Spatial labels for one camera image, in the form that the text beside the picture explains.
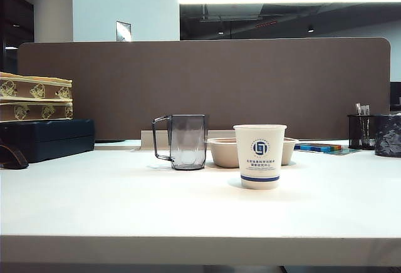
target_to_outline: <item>black case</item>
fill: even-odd
[[[13,121],[0,123],[0,138],[18,147],[28,163],[42,162],[95,146],[93,120]]]

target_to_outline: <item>paper cup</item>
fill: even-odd
[[[285,125],[236,125],[242,186],[272,189],[278,186]]]

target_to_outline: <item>brown partition panel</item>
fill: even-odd
[[[355,103],[388,113],[383,38],[30,43],[21,75],[73,80],[75,118],[98,139],[140,138],[153,118],[208,113],[210,129],[281,123],[295,138],[347,138]]]

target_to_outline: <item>paper bowl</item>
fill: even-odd
[[[293,156],[294,146],[299,140],[294,138],[284,137],[283,156],[281,157],[281,165],[288,165]]]
[[[238,168],[237,139],[235,137],[210,138],[213,162],[223,168]]]
[[[294,146],[299,140],[284,137],[281,165],[288,165],[293,155]],[[235,137],[210,138],[207,141],[213,162],[223,168],[238,168],[237,139]]]

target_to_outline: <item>pen holder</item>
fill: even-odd
[[[401,157],[401,115],[378,115],[375,154]]]
[[[374,150],[376,139],[375,115],[348,115],[348,146],[351,149]]]

